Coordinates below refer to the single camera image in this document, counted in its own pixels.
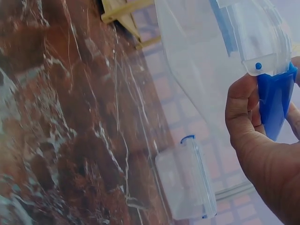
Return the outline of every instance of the plastic storage container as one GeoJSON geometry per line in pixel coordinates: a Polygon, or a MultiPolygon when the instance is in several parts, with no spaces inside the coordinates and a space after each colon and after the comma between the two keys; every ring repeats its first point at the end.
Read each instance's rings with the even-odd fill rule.
{"type": "MultiPolygon", "coordinates": [[[[214,155],[216,156],[222,155],[222,157],[224,157],[225,155],[230,159],[228,161],[236,163],[237,158],[234,149],[230,145],[229,134],[224,119],[228,88],[246,72],[252,75],[266,73],[272,77],[276,77],[276,75],[281,72],[288,72],[292,49],[295,50],[293,56],[300,55],[298,16],[300,2],[298,0],[271,0],[271,3],[277,7],[279,13],[287,23],[285,23],[272,8],[272,15],[277,15],[275,20],[277,24],[273,23],[269,27],[270,30],[266,29],[265,31],[267,32],[260,36],[259,34],[262,34],[260,32],[262,27],[269,26],[263,23],[257,27],[257,21],[261,20],[261,16],[263,16],[265,12],[261,9],[256,12],[259,15],[256,14],[256,16],[254,16],[251,15],[250,8],[246,7],[244,11],[248,10],[248,12],[246,11],[245,15],[249,17],[245,16],[244,18],[248,23],[247,27],[250,26],[250,31],[248,28],[247,32],[256,35],[256,38],[252,40],[249,38],[246,42],[243,42],[248,43],[245,47],[248,49],[249,54],[246,55],[244,55],[244,52],[239,48],[241,43],[237,41],[238,38],[231,21],[232,14],[228,13],[228,6],[233,3],[245,3],[249,1],[227,1],[228,4],[223,5],[226,7],[220,7],[220,2],[221,1],[216,0],[156,0],[155,4],[168,67],[171,74],[206,120],[210,128],[210,138],[213,149],[209,150],[214,151],[214,155]],[[274,34],[274,29],[278,29],[278,32],[281,31],[281,37],[284,37],[284,39],[278,37],[273,39],[274,36],[272,32],[274,34]],[[293,37],[292,45],[289,36],[293,37]],[[252,51],[251,47],[249,47],[251,45],[261,46],[263,43],[262,40],[269,40],[270,37],[272,39],[270,39],[269,42],[273,44],[269,45],[269,43],[267,43],[263,48],[253,48],[261,50],[260,52],[252,51]],[[271,69],[258,71],[260,67],[257,63],[259,62],[262,65],[266,65],[266,62],[261,59],[253,59],[268,55],[276,55],[276,60],[282,63],[270,63],[272,60],[267,60],[267,63],[269,63],[266,68],[271,69]],[[247,62],[251,60],[253,60],[252,66],[249,67],[247,62]]],[[[240,34],[241,37],[243,37],[246,33],[239,33],[239,35],[240,34]]],[[[289,88],[292,90],[293,83],[291,83],[289,88]]],[[[298,107],[300,107],[299,95],[300,89],[297,87],[293,92],[292,101],[298,107]]],[[[278,111],[278,109],[268,113],[276,114],[276,111],[278,111]]],[[[282,113],[278,118],[281,120],[283,116],[285,116],[285,113],[282,113]]],[[[298,141],[287,122],[284,123],[277,141],[280,143],[295,143],[298,141]]],[[[211,220],[211,224],[282,224],[265,206],[255,192],[255,189],[243,175],[242,170],[239,172],[221,172],[221,178],[213,179],[212,185],[216,193],[218,214],[211,220]],[[247,203],[236,203],[235,199],[241,195],[247,196],[249,199],[247,203]],[[219,208],[219,205],[222,205],[224,202],[226,210],[223,210],[221,206],[219,208]],[[256,213],[252,213],[249,218],[243,217],[240,214],[245,211],[246,206],[251,206],[256,211],[256,213]],[[224,219],[225,214],[226,216],[230,215],[230,219],[224,219]]],[[[190,224],[206,225],[210,224],[210,222],[199,222],[199,219],[192,219],[190,220],[190,224]]]]}
{"type": "Polygon", "coordinates": [[[216,215],[215,193],[195,136],[188,136],[175,149],[157,155],[156,166],[174,219],[216,215]]]}
{"type": "Polygon", "coordinates": [[[157,0],[171,73],[218,138],[227,90],[245,73],[258,77],[267,136],[276,140],[293,92],[289,31],[269,0],[157,0]]]}

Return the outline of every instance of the clear plastic container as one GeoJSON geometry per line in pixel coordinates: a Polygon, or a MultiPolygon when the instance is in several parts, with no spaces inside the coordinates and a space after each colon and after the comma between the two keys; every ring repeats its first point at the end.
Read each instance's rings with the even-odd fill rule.
{"type": "Polygon", "coordinates": [[[156,157],[158,174],[175,220],[212,218],[217,203],[203,153],[195,136],[156,157]]]}
{"type": "MultiPolygon", "coordinates": [[[[228,88],[247,72],[251,75],[266,73],[273,77],[287,72],[292,48],[300,49],[300,2],[155,0],[155,4],[170,72],[210,129],[212,149],[205,148],[207,143],[200,143],[204,156],[208,151],[214,151],[214,155],[225,156],[229,158],[228,162],[236,163],[236,154],[230,145],[225,126],[228,88]],[[257,66],[258,62],[262,65],[261,68],[257,66]]],[[[295,88],[292,101],[298,107],[299,94],[300,89],[295,88]]],[[[277,141],[298,141],[287,122],[284,123],[277,141]]],[[[217,162],[224,168],[223,162],[219,159],[217,162]]],[[[242,170],[221,172],[221,178],[213,179],[212,186],[218,205],[222,201],[230,206],[225,212],[218,211],[211,224],[282,224],[255,193],[242,170]],[[251,192],[254,194],[251,194],[251,200],[247,204],[254,206],[257,211],[250,216],[257,223],[248,223],[247,219],[241,218],[237,213],[243,211],[246,203],[236,205],[233,202],[237,196],[251,192]],[[230,214],[234,220],[222,223],[224,214],[230,214]]],[[[198,219],[193,221],[197,225],[210,224],[206,221],[198,222],[198,219]]]]}

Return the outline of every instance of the blue plastic handle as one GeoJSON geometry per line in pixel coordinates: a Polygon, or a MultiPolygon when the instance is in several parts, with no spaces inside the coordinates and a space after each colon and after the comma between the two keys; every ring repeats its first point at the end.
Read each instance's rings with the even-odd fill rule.
{"type": "Polygon", "coordinates": [[[291,102],[297,68],[290,63],[286,73],[270,76],[259,75],[257,78],[259,107],[262,124],[266,135],[276,141],[291,102]]]}

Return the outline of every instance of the red marble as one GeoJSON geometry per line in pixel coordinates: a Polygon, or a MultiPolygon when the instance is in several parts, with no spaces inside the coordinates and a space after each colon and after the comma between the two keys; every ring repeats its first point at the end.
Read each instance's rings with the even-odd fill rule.
{"type": "Polygon", "coordinates": [[[0,224],[172,222],[154,157],[173,141],[153,80],[99,10],[0,1],[0,224]]]}

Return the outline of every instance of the tiled floor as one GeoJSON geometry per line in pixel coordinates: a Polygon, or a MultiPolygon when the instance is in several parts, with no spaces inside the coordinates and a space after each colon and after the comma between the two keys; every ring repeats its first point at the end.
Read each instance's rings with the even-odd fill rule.
{"type": "MultiPolygon", "coordinates": [[[[159,35],[154,6],[136,11],[134,17],[143,40],[159,35]]],[[[205,158],[208,162],[215,189],[221,190],[225,187],[239,184],[244,178],[234,151],[232,149],[222,149],[221,152],[216,150],[205,121],[170,74],[161,43],[144,48],[143,53],[152,74],[174,142],[179,143],[184,136],[195,134],[205,152],[205,158]]],[[[218,215],[215,219],[211,221],[191,220],[190,224],[261,225],[266,224],[268,221],[276,221],[276,224],[280,224],[266,208],[259,196],[253,193],[232,201],[219,202],[218,215]]]]}

